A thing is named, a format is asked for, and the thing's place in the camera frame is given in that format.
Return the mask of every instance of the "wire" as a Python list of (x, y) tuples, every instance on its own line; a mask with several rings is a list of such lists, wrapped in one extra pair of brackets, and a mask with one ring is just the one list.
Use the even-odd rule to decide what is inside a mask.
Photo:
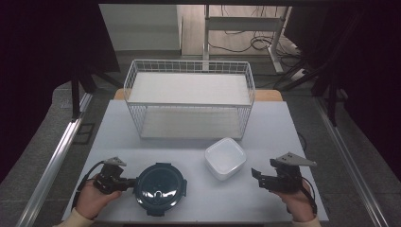
[(304, 141), (304, 146), (302, 147), (302, 149), (305, 151), (306, 150), (306, 140), (304, 138), (303, 135), (301, 135), (299, 132), (297, 132), (298, 136), (302, 138), (302, 140)]
[(291, 56), (291, 55), (281, 56), (281, 58), (280, 58), (280, 63), (283, 64), (283, 65), (285, 65), (286, 67), (293, 68), (293, 67), (299, 65), (299, 64), (298, 64), (299, 62), (296, 62), (295, 64), (287, 64), (287, 63), (285, 63), (285, 62), (283, 61), (284, 59), (299, 59), (299, 60), (302, 60), (303, 58), (299, 58), (299, 57), (297, 57), (297, 56)]
[(291, 67), (277, 82), (274, 84), (273, 89), (279, 90), (278, 86), (286, 79), (290, 79), (294, 76), (294, 71), (297, 70), (299, 67), (305, 64), (305, 60), (300, 60), (296, 63), (293, 67)]
[(79, 198), (79, 195), (80, 195), (80, 191), (81, 191), (82, 188), (85, 186), (85, 184), (89, 181), (89, 180), (88, 180), (89, 175), (92, 173), (92, 171), (95, 170), (95, 168), (97, 168), (97, 167), (98, 167), (99, 165), (101, 165), (101, 164), (104, 164), (104, 161), (100, 161), (100, 162), (96, 163), (96, 164), (88, 171), (88, 173), (87, 173), (85, 176), (83, 176), (82, 181), (80, 181), (79, 186), (77, 187), (77, 191), (76, 191), (76, 193), (75, 193), (75, 195), (74, 195), (74, 199), (73, 199), (73, 204), (72, 204), (72, 206), (71, 206), (71, 210), (72, 210), (74, 207), (76, 207), (77, 202), (78, 202), (78, 198)]
[(313, 191), (313, 197), (310, 195), (310, 193), (301, 185), (300, 190), (302, 191), (302, 193), (304, 193), (304, 195), (307, 197), (307, 199), (309, 200), (309, 204), (312, 207), (312, 212), (313, 214), (317, 214), (318, 213), (318, 205), (316, 204), (315, 201), (315, 190), (313, 189), (313, 187), (311, 186), (310, 188), (312, 188)]
[[(255, 50), (265, 50), (271, 46), (272, 41), (273, 41), (273, 37), (265, 36), (265, 35), (263, 35), (263, 32), (262, 32), (262, 35), (256, 36), (256, 31), (255, 31), (253, 33), (253, 38), (251, 38), (251, 46)], [(256, 47), (254, 44), (256, 44), (258, 42), (263, 43), (264, 46), (262, 48)]]
[(276, 82), (266, 83), (266, 84), (263, 84), (263, 85), (256, 86), (255, 88), (266, 88), (267, 86), (272, 85), (274, 83), (276, 83)]
[(265, 6), (262, 7), (262, 11), (260, 12), (260, 17), (263, 17), (263, 11), (265, 10)]
[(233, 50), (233, 49), (228, 49), (228, 48), (225, 48), (225, 47), (222, 47), (222, 46), (212, 45), (212, 44), (210, 44), (210, 43), (209, 43), (209, 45), (212, 46), (212, 47), (214, 47), (214, 48), (217, 48), (217, 49), (223, 49), (223, 50), (227, 50), (227, 51), (235, 52), (235, 53), (245, 52), (245, 51), (249, 50), (249, 49), (252, 47), (252, 46), (250, 45), (248, 48), (246, 48), (246, 49), (244, 49), (244, 50)]
[(302, 179), (304, 179), (309, 184), (310, 190), (312, 190), (312, 198), (313, 198), (313, 200), (315, 200), (316, 199), (316, 194), (315, 194), (315, 189), (313, 188), (312, 183), (305, 177), (302, 177)]
[[(224, 11), (226, 12), (227, 16), (230, 16), (230, 14), (228, 13), (228, 11), (227, 11), (227, 9), (226, 9), (226, 6), (221, 5), (220, 10), (221, 10), (221, 16), (224, 16)], [(255, 8), (255, 10), (252, 12), (251, 17), (252, 17), (252, 16), (254, 15), (254, 13), (255, 13), (256, 11), (258, 11), (258, 10), (259, 10), (259, 7), (257, 6), (257, 7)], [(236, 35), (236, 34), (241, 34), (241, 33), (244, 33), (244, 32), (245, 32), (245, 31), (227, 32), (226, 30), (224, 30), (224, 33), (226, 33), (227, 35)]]

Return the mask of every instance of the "white wire basket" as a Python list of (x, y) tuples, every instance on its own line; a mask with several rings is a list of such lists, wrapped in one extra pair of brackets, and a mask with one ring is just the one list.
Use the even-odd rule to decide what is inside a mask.
[(253, 75), (244, 61), (135, 60), (124, 98), (142, 138), (241, 139)]

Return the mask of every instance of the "sleeve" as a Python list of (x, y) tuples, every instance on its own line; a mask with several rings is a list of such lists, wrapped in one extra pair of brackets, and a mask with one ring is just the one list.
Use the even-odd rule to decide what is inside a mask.
[(294, 227), (322, 227), (321, 223), (319, 222), (318, 217), (315, 217), (311, 221), (308, 222), (296, 222), (292, 221), (292, 225)]
[(80, 215), (74, 208), (70, 216), (57, 227), (88, 227), (94, 223), (93, 220), (89, 220), (82, 215)]

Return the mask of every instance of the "white table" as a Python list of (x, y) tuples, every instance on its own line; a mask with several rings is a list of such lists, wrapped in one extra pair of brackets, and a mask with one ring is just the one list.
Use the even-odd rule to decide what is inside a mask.
[[(105, 113), (96, 140), (80, 179), (98, 161), (118, 156), (128, 165), (121, 177), (136, 178), (156, 162), (171, 163), (188, 180), (186, 197), (164, 217), (147, 216), (139, 206), (132, 189), (112, 201), (96, 220), (142, 223), (268, 223), (290, 221), (281, 200), (259, 188), (251, 168), (264, 175), (276, 176), (270, 158), (287, 152), (305, 157), (286, 102), (255, 102), (245, 135), (238, 144), (247, 154), (247, 162), (233, 177), (221, 182), (207, 169), (204, 151), (216, 140), (155, 140), (140, 139), (125, 101), (112, 100)], [(309, 167), (301, 167), (316, 192), (318, 216), (328, 220), (319, 190)], [(64, 213), (65, 219), (71, 203)]]

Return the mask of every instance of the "square bowl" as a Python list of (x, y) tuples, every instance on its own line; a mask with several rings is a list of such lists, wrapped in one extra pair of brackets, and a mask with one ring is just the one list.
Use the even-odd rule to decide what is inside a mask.
[(225, 181), (241, 169), (247, 156), (232, 138), (224, 138), (209, 147), (204, 154), (206, 164), (213, 175)]

